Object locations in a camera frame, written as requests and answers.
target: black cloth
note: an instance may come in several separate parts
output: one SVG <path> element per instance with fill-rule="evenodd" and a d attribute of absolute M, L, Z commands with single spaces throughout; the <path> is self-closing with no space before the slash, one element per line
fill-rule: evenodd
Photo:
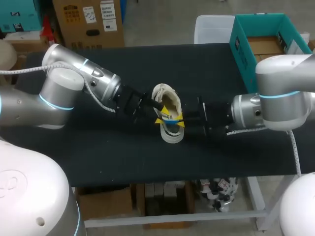
<path fill-rule="evenodd" d="M 139 91 L 167 83 L 181 98 L 183 110 L 197 108 L 197 97 L 232 101 L 246 93 L 229 44 L 134 47 L 79 52 L 118 74 Z M 31 54 L 27 66 L 41 65 Z M 39 93 L 44 72 L 21 75 L 17 89 Z M 212 144 L 197 129 L 185 129 L 179 144 L 168 144 L 158 125 L 130 124 L 102 110 L 88 94 L 78 98 L 63 129 L 3 127 L 7 141 L 53 158 L 72 186 L 295 174 L 290 138 L 284 132 L 233 135 Z M 315 124 L 294 133 L 303 173 L 315 171 Z"/>

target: teal box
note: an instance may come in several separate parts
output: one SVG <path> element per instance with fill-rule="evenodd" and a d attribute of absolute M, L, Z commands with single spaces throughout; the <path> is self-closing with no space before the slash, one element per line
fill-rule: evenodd
<path fill-rule="evenodd" d="M 299 54 L 312 54 L 291 20 L 283 13 L 236 15 L 230 47 L 249 93 L 257 92 L 256 59 L 247 37 L 276 36 L 286 54 L 299 47 Z"/>
<path fill-rule="evenodd" d="M 41 30 L 43 18 L 40 10 L 40 0 L 1 0 L 1 31 Z"/>

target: robotic arm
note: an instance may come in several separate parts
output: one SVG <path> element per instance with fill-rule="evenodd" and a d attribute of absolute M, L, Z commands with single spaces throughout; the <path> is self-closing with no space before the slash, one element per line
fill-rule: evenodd
<path fill-rule="evenodd" d="M 0 88 L 0 125 L 62 128 L 84 85 L 103 108 L 132 120 L 145 116 L 146 107 L 163 108 L 145 93 L 122 84 L 118 75 L 59 44 L 48 49 L 42 66 L 51 68 L 39 95 Z"/>
<path fill-rule="evenodd" d="M 265 126 L 288 131 L 315 118 L 315 55 L 281 55 L 256 66 L 259 93 L 237 95 L 231 103 L 205 104 L 184 114 L 186 126 L 211 129 L 235 124 L 240 129 Z"/>

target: white sneaker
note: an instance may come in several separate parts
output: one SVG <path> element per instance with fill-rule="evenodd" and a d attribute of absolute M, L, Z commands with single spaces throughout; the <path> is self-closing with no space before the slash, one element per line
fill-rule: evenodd
<path fill-rule="evenodd" d="M 176 119 L 182 114 L 181 101 L 175 90 L 169 85 L 156 85 L 152 92 L 152 99 L 162 103 L 170 112 L 170 115 L 173 117 L 173 119 Z M 156 114 L 160 116 L 160 112 L 156 108 L 154 108 L 154 110 Z M 177 124 L 161 123 L 160 130 L 162 138 L 170 144 L 176 144 L 184 137 L 184 128 Z"/>

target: red object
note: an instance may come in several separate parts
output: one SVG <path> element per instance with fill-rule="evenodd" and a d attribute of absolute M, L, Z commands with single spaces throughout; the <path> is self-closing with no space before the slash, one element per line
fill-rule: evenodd
<path fill-rule="evenodd" d="M 53 35 L 53 32 L 52 32 L 51 27 L 50 27 L 50 21 L 49 21 L 48 15 L 44 16 L 43 26 L 44 26 L 44 29 L 43 29 L 43 32 L 41 33 L 41 35 L 46 36 L 48 38 L 49 45 L 54 44 L 55 39 L 54 39 L 54 35 Z"/>

